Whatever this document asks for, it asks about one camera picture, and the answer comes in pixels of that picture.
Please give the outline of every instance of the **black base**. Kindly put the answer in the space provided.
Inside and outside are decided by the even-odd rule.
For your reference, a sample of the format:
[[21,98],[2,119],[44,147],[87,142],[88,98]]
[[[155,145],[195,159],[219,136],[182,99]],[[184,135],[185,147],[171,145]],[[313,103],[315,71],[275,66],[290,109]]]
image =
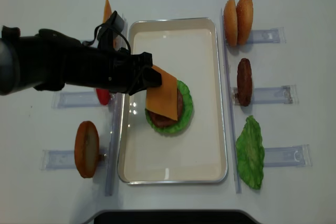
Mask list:
[[228,211],[122,211],[106,212],[95,218],[94,224],[105,223],[220,223],[255,224],[241,212]]

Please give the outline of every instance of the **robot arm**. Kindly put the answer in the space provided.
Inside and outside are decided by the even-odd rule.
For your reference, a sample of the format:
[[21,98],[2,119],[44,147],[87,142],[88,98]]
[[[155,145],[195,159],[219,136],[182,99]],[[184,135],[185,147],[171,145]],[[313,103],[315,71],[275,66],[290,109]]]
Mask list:
[[129,95],[160,86],[161,74],[151,68],[151,54],[131,55],[124,48],[114,50],[113,37],[116,34],[113,31],[116,27],[111,20],[115,20],[116,14],[114,12],[101,25],[104,29],[98,34],[98,48],[83,45],[74,38],[49,29],[41,29],[36,36],[20,37],[18,28],[3,27],[0,94],[7,95],[31,87],[58,91],[65,83]]

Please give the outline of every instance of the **top bun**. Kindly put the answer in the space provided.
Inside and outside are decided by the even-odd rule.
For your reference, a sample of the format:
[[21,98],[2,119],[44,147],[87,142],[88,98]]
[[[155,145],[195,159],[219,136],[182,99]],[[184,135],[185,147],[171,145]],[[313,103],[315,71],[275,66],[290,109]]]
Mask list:
[[237,12],[235,0],[226,2],[224,8],[224,32],[226,41],[231,47],[237,45],[238,27],[237,27]]
[[238,44],[244,45],[250,35],[253,22],[252,0],[239,0],[237,4]]

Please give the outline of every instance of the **tray rim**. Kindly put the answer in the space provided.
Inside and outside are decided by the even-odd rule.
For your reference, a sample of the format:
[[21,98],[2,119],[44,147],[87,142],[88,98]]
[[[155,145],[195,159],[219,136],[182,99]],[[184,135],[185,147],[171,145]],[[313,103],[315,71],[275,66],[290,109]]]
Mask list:
[[207,19],[209,20],[215,27],[215,45],[216,45],[216,54],[217,54],[217,67],[218,67],[218,84],[220,89],[220,107],[221,107],[221,119],[222,119],[222,129],[223,129],[223,143],[224,143],[224,153],[225,153],[225,162],[226,162],[226,168],[224,171],[224,174],[221,178],[216,180],[141,180],[141,181],[128,181],[124,180],[120,174],[119,174],[119,158],[120,158],[120,142],[121,142],[121,133],[122,133],[122,121],[123,121],[123,114],[124,114],[124,104],[125,100],[129,99],[126,98],[126,95],[124,94],[122,96],[122,108],[121,108],[121,120],[120,120],[120,132],[118,134],[118,157],[117,157],[117,174],[119,179],[127,183],[128,185],[155,185],[155,184],[213,184],[213,183],[219,183],[221,182],[227,175],[228,171],[228,158],[227,158],[227,149],[226,149],[226,134],[225,134],[225,123],[224,123],[224,108],[223,108],[223,90],[222,90],[222,79],[220,77],[221,75],[221,66],[219,63],[219,51],[218,51],[218,37],[217,37],[217,27],[216,24],[208,17],[196,17],[196,18],[178,18],[178,19],[156,19],[156,20],[140,20],[134,22],[130,28],[129,28],[129,34],[128,34],[128,40],[130,40],[131,37],[131,29],[134,25],[139,23],[156,23],[156,22],[173,22],[173,21],[183,21],[183,20],[191,20],[191,19]]

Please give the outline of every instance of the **cable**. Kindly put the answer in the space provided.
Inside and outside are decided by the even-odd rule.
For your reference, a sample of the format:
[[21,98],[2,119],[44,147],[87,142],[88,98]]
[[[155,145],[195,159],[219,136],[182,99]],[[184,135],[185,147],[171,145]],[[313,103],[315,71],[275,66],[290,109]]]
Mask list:
[[119,35],[119,36],[126,42],[128,51],[129,51],[130,54],[131,54],[131,46],[130,46],[129,42],[127,41],[127,39],[125,38],[125,36],[123,36],[123,35],[122,35],[118,30],[116,30],[114,27],[112,27],[112,26],[108,26],[108,25],[106,25],[105,23],[103,23],[103,24],[97,26],[97,27],[94,29],[94,30],[95,30],[95,31],[94,31],[94,39],[93,39],[92,41],[84,41],[84,42],[83,42],[83,45],[84,45],[84,46],[91,46],[91,45],[95,42],[96,37],[97,37],[97,33],[98,33],[98,29],[99,29],[100,27],[104,27],[104,28],[110,29],[110,30],[112,30],[113,32],[115,32],[116,34],[118,34],[118,35]]

